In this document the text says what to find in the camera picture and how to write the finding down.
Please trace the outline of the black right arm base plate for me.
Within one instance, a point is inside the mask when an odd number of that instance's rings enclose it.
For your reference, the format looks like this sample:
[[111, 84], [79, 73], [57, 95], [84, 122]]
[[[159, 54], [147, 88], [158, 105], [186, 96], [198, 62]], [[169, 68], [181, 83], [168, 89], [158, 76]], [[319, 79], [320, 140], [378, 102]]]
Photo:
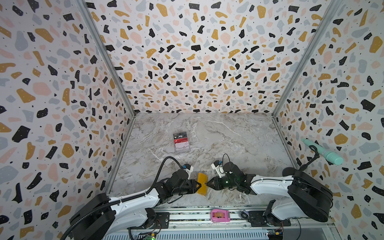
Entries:
[[276, 200], [271, 200], [263, 211], [245, 211], [241, 212], [241, 218], [247, 220], [251, 224], [251, 227], [290, 227], [290, 220], [279, 220], [272, 214], [272, 206]]

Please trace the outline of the yellow leather card holder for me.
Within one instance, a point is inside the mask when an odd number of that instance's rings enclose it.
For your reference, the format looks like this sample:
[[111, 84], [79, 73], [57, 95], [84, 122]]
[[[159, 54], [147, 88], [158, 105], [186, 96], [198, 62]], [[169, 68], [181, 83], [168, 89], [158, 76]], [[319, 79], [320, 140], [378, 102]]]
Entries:
[[198, 189], [197, 193], [206, 196], [207, 195], [207, 181], [208, 181], [208, 176], [203, 173], [198, 173], [198, 183], [201, 185], [200, 188]]

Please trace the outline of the black VIP card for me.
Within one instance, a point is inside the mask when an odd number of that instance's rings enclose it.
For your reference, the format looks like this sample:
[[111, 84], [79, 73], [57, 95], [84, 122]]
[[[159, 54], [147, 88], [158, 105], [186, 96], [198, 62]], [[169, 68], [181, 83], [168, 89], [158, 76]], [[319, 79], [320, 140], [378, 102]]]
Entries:
[[186, 132], [181, 132], [181, 133], [176, 133], [176, 134], [173, 134], [173, 137], [174, 137], [174, 140], [181, 140], [181, 139], [187, 139], [188, 136], [187, 136], [187, 133]]

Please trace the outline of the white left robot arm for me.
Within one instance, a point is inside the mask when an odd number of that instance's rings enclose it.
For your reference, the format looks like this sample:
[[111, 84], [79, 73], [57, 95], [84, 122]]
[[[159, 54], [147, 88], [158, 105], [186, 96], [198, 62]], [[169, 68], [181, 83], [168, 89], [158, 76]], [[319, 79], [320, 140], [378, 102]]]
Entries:
[[99, 194], [70, 219], [62, 239], [101, 240], [125, 229], [148, 229], [157, 221], [155, 207], [169, 203], [173, 196], [195, 194], [201, 187], [186, 170], [179, 169], [169, 178], [156, 178], [150, 188], [136, 194], [111, 198]]

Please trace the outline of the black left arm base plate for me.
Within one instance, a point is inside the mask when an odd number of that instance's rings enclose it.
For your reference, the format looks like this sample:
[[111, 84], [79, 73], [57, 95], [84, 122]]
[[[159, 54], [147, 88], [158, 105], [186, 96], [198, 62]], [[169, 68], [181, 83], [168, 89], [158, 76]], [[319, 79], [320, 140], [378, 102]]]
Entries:
[[131, 227], [132, 230], [160, 230], [168, 229], [170, 222], [169, 212], [151, 212], [144, 214], [147, 219], [138, 227]]

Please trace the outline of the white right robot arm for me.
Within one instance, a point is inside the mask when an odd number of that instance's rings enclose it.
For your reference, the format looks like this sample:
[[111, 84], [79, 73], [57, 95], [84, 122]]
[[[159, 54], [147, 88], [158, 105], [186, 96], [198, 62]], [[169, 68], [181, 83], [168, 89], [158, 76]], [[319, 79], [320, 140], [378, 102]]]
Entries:
[[333, 193], [300, 170], [286, 168], [282, 177], [264, 177], [245, 174], [232, 162], [221, 165], [215, 161], [212, 168], [218, 175], [207, 182], [207, 187], [215, 191], [231, 189], [246, 195], [282, 197], [271, 200], [263, 213], [244, 213], [243, 218], [253, 226], [289, 226], [292, 218], [308, 217], [321, 223], [329, 219]]

